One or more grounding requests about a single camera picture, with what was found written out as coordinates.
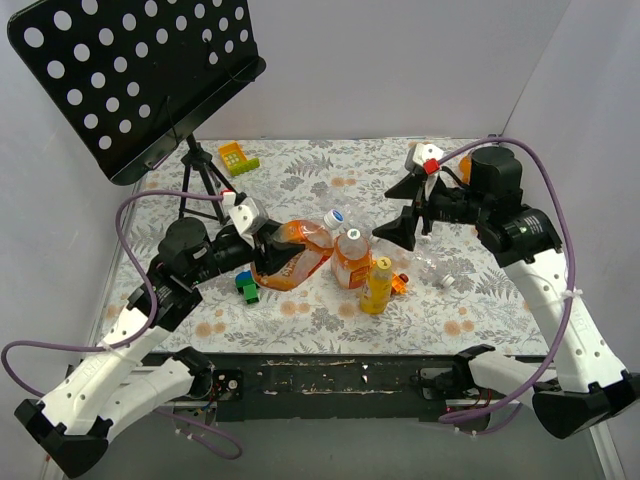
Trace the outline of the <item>orange juice bottle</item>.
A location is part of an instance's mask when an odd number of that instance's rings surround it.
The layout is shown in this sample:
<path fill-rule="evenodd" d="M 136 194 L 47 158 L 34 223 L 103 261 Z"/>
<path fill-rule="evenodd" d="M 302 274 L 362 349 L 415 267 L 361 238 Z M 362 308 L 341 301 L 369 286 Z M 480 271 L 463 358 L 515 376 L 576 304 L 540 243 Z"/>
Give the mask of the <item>orange juice bottle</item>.
<path fill-rule="evenodd" d="M 458 164 L 458 168 L 459 168 L 459 171 L 460 171 L 460 174 L 461 174 L 460 178 L 461 178 L 461 181 L 465 185 L 469 185 L 470 184 L 471 166 L 472 166 L 471 153 L 467 153 L 459 161 L 459 164 Z"/>

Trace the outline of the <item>white blue bottle cap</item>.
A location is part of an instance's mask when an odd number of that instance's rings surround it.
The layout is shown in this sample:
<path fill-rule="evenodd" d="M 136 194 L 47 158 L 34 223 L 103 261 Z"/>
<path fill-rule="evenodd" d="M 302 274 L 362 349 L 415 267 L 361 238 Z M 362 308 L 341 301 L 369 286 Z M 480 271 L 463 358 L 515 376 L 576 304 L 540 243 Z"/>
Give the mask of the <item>white blue bottle cap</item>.
<path fill-rule="evenodd" d="M 343 225 L 344 217 L 339 211 L 331 209 L 324 215 L 323 221 L 329 230 L 337 230 Z"/>

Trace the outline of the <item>green blue toy block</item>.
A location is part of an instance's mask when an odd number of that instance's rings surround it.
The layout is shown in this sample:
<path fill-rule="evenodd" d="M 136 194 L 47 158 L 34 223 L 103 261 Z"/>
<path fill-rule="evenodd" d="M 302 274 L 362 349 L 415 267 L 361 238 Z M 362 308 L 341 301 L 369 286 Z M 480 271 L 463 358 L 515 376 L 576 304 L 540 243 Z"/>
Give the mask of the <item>green blue toy block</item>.
<path fill-rule="evenodd" d="M 247 304 L 259 302 L 259 285 L 249 270 L 242 271 L 235 277 L 235 287 Z"/>

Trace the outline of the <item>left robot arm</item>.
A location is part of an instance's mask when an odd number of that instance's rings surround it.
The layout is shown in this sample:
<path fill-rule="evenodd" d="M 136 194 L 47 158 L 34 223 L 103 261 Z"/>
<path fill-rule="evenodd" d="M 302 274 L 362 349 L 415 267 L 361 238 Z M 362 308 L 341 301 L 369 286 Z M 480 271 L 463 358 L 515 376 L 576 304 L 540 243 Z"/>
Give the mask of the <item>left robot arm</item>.
<path fill-rule="evenodd" d="M 133 382 L 127 378 L 198 306 L 198 284 L 246 264 L 272 274 L 303 251 L 300 244 L 276 240 L 278 227 L 268 221 L 249 244 L 232 226 L 211 238 L 194 217 L 174 221 L 146 282 L 95 351 L 55 389 L 20 403 L 15 417 L 68 478 L 87 473 L 117 435 L 162 404 L 209 395 L 213 366 L 192 347 Z"/>

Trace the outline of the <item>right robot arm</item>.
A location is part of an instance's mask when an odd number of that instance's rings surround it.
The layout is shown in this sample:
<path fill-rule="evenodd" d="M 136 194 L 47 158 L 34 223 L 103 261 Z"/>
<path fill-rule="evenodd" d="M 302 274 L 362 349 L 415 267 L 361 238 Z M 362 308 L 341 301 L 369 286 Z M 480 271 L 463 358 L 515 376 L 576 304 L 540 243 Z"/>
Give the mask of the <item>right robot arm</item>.
<path fill-rule="evenodd" d="M 554 437 L 567 438 L 613 418 L 639 399 L 639 377 L 600 334 L 575 284 L 575 255 L 562 214 L 527 206 L 521 188 L 519 142 L 469 144 L 470 180 L 447 186 L 446 155 L 431 144 L 413 146 L 406 175 L 387 191 L 404 201 L 400 216 L 374 235 L 413 250 L 418 234 L 437 222 L 468 224 L 524 298 L 549 351 L 539 366 L 478 345 L 459 352 L 450 370 L 420 386 L 440 397 L 500 395 L 502 405 L 531 409 Z"/>

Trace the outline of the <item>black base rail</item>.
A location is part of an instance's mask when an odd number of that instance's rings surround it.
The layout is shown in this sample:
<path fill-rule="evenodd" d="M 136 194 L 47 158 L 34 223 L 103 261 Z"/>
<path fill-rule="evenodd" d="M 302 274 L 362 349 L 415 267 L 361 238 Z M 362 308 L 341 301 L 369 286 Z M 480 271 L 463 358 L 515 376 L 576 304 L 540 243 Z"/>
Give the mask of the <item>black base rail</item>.
<path fill-rule="evenodd" d="M 283 419 L 417 419 L 434 422 L 452 409 L 482 407 L 497 392 L 462 389 L 446 379 L 452 356 L 210 353 L 214 389 L 182 407 L 208 406 L 219 422 Z"/>

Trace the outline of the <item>yellow juice bottle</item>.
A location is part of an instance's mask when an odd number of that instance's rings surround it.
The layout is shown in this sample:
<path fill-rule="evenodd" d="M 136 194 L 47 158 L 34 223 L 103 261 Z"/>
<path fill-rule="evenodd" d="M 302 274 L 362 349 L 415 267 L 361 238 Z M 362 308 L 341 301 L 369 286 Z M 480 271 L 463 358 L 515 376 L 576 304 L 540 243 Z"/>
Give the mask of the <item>yellow juice bottle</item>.
<path fill-rule="evenodd" d="M 363 285 L 360 309 L 370 315 L 383 313 L 391 298 L 392 280 L 391 259 L 379 257 L 374 261 Z"/>

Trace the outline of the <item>floral patterned table mat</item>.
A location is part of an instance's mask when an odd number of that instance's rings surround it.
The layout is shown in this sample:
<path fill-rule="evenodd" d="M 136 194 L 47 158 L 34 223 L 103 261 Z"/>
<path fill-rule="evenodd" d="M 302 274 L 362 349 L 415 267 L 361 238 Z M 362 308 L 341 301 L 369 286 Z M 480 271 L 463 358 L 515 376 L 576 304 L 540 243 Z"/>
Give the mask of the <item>floral patterned table mat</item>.
<path fill-rule="evenodd" d="M 384 197 L 404 174 L 412 140 L 244 140 L 260 167 L 236 177 L 236 189 L 260 200 L 278 221 L 319 219 L 330 193 L 357 200 L 383 224 L 401 203 Z M 455 281 L 448 289 L 409 281 L 377 316 L 322 266 L 289 292 L 263 289 L 247 304 L 226 274 L 201 287 L 201 304 L 161 345 L 203 352 L 453 354 L 477 344 L 507 355 L 542 355 L 547 346 L 524 298 L 477 240 L 474 228 L 438 224 L 432 250 Z"/>

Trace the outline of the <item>clear bottle white cap lower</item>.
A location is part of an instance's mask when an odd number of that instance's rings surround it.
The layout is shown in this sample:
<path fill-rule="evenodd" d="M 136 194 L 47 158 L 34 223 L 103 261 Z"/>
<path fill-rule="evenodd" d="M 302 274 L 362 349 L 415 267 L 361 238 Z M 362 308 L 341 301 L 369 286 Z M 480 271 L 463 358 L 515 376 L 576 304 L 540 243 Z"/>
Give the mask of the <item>clear bottle white cap lower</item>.
<path fill-rule="evenodd" d="M 388 240 L 379 242 L 381 251 L 386 253 L 398 273 L 404 273 L 414 283 L 424 280 L 427 285 L 448 289 L 455 281 L 450 270 L 432 250 L 431 235 L 420 235 L 414 249 L 409 251 Z"/>

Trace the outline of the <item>black perforated music stand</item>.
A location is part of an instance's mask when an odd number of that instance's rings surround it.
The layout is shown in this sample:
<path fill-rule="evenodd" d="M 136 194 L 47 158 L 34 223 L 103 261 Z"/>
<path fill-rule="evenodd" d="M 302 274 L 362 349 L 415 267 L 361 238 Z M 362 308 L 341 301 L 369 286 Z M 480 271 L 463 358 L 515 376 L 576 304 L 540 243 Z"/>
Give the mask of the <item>black perforated music stand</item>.
<path fill-rule="evenodd" d="M 266 67 L 244 1 L 39 1 L 10 17 L 7 36 L 117 186 Z"/>

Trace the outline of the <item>crushed orange label bottle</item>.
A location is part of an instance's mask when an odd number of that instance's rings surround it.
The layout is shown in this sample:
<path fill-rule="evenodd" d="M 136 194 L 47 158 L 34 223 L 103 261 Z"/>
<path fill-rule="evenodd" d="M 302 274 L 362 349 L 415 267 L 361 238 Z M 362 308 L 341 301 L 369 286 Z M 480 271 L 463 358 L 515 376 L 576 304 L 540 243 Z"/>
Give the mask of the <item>crushed orange label bottle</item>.
<path fill-rule="evenodd" d="M 275 232 L 278 241 L 303 246 L 284 266 L 274 274 L 259 274 L 254 265 L 251 273 L 261 287 L 277 291 L 290 291 L 302 284 L 317 271 L 334 252 L 334 237 L 344 223 L 344 215 L 336 210 L 328 210 L 319 220 L 292 220 Z"/>

